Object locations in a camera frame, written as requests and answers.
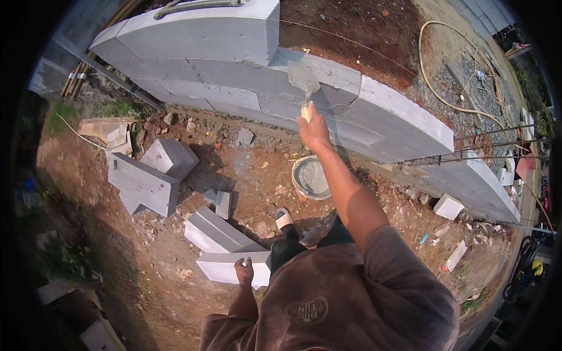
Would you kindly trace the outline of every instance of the printed logo on shirt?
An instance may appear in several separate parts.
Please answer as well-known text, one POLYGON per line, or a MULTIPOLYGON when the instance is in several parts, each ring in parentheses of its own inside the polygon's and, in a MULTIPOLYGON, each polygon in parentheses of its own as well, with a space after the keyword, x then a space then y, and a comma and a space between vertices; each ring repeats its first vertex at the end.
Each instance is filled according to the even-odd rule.
POLYGON ((328 314, 328 301, 323 296, 293 302, 285 307, 285 315, 300 325, 320 323, 328 314))

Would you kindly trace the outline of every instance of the gray bucket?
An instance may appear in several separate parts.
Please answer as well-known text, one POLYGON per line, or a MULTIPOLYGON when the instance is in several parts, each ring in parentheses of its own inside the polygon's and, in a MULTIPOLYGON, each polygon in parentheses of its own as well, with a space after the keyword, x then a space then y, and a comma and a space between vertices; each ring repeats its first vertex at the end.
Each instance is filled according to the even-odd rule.
POLYGON ((313 200, 326 200, 332 196, 320 160, 315 155, 295 161, 291 180, 301 195, 313 200))

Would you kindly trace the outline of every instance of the man's right arm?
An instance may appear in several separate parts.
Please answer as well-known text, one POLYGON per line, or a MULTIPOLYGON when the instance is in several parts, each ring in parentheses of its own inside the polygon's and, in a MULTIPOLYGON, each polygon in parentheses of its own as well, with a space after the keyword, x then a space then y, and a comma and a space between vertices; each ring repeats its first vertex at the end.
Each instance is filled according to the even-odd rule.
POLYGON ((339 217, 363 253, 367 237, 388 225, 388 218, 376 197, 359 183, 334 150, 326 122, 313 103, 309 115, 310 123, 297 119, 302 142, 318 156, 339 217))

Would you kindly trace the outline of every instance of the black pants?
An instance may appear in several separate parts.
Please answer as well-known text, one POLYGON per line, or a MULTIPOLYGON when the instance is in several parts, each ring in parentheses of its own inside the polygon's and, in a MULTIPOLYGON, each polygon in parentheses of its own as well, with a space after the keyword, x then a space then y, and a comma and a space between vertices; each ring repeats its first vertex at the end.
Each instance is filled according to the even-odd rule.
MULTIPOLYGON (((271 246, 271 275, 275 273, 279 267, 284 265, 291 258, 308 250, 301 243, 299 243, 300 236, 294 224, 287 224, 281 228, 281 231, 287 237, 286 239, 279 239, 271 246)), ((349 231, 343 225, 342 220, 336 215, 334 225, 328 234, 322 238, 318 243, 318 248, 343 243, 354 243, 349 231)))

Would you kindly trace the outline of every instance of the yellow hose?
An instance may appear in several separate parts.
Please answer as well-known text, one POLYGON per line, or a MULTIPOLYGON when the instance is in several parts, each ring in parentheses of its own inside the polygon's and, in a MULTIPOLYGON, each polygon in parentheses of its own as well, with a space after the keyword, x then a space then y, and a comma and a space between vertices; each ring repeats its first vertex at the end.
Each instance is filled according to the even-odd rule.
POLYGON ((482 111, 477 111, 477 110, 468 110, 468 109, 466 109, 466 108, 461 108, 461 107, 456 107, 455 105, 450 104, 450 103, 446 102, 445 100, 443 100, 443 98, 440 97, 439 94, 437 94, 437 92, 433 89, 433 87, 432 87, 431 84, 429 83, 429 80, 427 79, 427 76, 425 75, 425 71, 424 71, 424 69, 423 69, 423 60, 422 60, 422 34, 423 34, 423 30, 425 29, 425 27, 426 27, 428 24, 440 24, 440 25, 443 25, 443 26, 445 26, 445 27, 449 27, 449 28, 451 28, 452 30, 454 30, 455 32, 459 33, 460 36, 463 37, 467 42, 469 42, 470 45, 472 45, 472 47, 480 54, 480 56, 482 56, 482 58, 484 59, 485 63, 488 65, 488 68, 490 69, 490 72, 492 72, 492 74, 493 74, 493 68, 492 68, 492 65, 489 63, 488 59, 485 58, 485 56, 484 56, 482 53, 480 53, 480 51, 478 50, 478 48, 476 47, 476 45, 474 45, 474 44, 473 44, 463 33, 461 33, 457 28, 455 28, 455 27, 453 27, 453 26, 451 26, 451 25, 448 25, 448 24, 446 24, 446 23, 444 23, 444 22, 439 22, 439 21, 427 21, 426 23, 423 24, 423 26, 421 26, 421 29, 420 29, 420 35, 419 35, 419 38, 418 38, 418 54, 419 54, 419 57, 420 57, 421 75, 423 76, 423 79, 425 80, 425 83, 427 84, 429 90, 431 90, 431 92, 433 93, 433 95, 435 95, 442 103, 444 103, 445 105, 451 107, 452 109, 455 109, 455 110, 461 111, 461 112, 467 112, 467 113, 477 113, 477 114, 479 114, 479 115, 483 115, 483 116, 489 117, 492 121, 494 121, 495 123, 497 123, 500 127, 504 128, 504 126, 501 124, 501 122, 500 122, 497 118, 495 118, 494 116, 490 115, 489 113, 482 112, 482 111))

